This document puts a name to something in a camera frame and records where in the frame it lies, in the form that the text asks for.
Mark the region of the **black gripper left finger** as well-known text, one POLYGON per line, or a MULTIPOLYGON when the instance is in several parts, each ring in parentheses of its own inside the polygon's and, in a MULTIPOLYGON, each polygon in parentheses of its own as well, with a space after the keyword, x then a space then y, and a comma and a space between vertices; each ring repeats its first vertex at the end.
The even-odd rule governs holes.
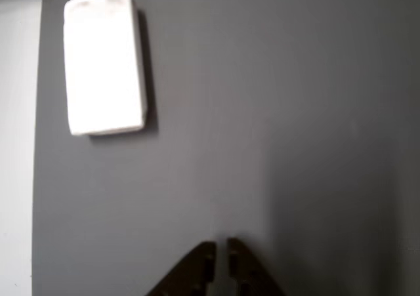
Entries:
POLYGON ((214 282, 217 258, 215 242, 201 242, 187 253, 147 295, 207 295, 214 282))

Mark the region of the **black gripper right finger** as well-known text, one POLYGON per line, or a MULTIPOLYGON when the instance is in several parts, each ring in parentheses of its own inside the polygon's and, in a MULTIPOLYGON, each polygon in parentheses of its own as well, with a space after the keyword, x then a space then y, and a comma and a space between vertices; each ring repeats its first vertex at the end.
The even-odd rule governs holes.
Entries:
POLYGON ((285 295, 252 250, 241 240, 228 238, 227 248, 228 272, 236 283, 236 295, 285 295))

